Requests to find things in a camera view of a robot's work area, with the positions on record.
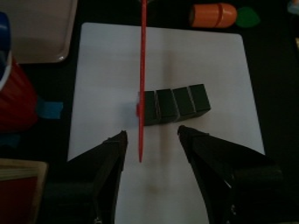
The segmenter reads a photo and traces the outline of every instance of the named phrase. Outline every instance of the blue object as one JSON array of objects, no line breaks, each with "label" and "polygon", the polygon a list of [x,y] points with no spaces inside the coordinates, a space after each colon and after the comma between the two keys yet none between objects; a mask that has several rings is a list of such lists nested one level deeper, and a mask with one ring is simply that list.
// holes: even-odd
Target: blue object
[{"label": "blue object", "polygon": [[7,16],[0,11],[0,51],[10,51],[10,26]]},{"label": "blue object", "polygon": [[37,99],[35,113],[43,119],[61,119],[62,102]]},{"label": "blue object", "polygon": [[0,146],[6,145],[15,148],[19,142],[19,135],[17,134],[0,134]]},{"label": "blue object", "polygon": [[5,73],[6,56],[10,51],[10,25],[7,16],[0,11],[0,81]]}]

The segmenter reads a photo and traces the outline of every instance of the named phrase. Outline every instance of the white paper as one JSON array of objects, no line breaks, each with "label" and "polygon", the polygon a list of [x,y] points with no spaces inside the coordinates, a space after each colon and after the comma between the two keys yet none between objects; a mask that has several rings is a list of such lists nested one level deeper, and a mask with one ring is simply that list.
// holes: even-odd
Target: white paper
[{"label": "white paper", "polygon": [[204,84],[210,111],[182,122],[144,127],[141,164],[138,62],[140,27],[82,25],[69,159],[125,130],[116,223],[204,224],[205,206],[176,131],[182,124],[264,153],[241,37],[146,28],[145,90]]}]

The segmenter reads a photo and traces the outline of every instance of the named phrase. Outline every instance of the black table surface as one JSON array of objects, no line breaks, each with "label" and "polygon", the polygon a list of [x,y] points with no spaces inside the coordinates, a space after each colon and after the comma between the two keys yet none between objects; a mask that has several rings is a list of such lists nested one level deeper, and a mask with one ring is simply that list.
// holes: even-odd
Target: black table surface
[{"label": "black table surface", "polygon": [[[293,16],[285,11],[285,0],[228,0],[225,3],[236,8],[252,7],[260,16],[260,24],[248,29],[234,25],[228,29],[192,29],[188,26],[192,4],[216,2],[153,0],[148,5],[148,26],[241,35],[265,154],[280,164],[285,190],[299,202],[299,56],[290,23]],[[21,65],[37,95],[45,101],[62,102],[63,109],[59,120],[39,119],[19,133],[17,148],[2,146],[0,157],[45,161],[50,170],[66,161],[83,22],[140,25],[138,0],[78,0],[67,58],[55,64]]]}]

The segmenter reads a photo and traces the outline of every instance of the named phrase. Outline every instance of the red cup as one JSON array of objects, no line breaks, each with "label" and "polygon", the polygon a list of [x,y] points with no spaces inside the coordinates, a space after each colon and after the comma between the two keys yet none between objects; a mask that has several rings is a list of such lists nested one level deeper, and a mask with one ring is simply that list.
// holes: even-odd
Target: red cup
[{"label": "red cup", "polygon": [[0,80],[0,133],[26,130],[37,121],[37,95],[9,52]]}]

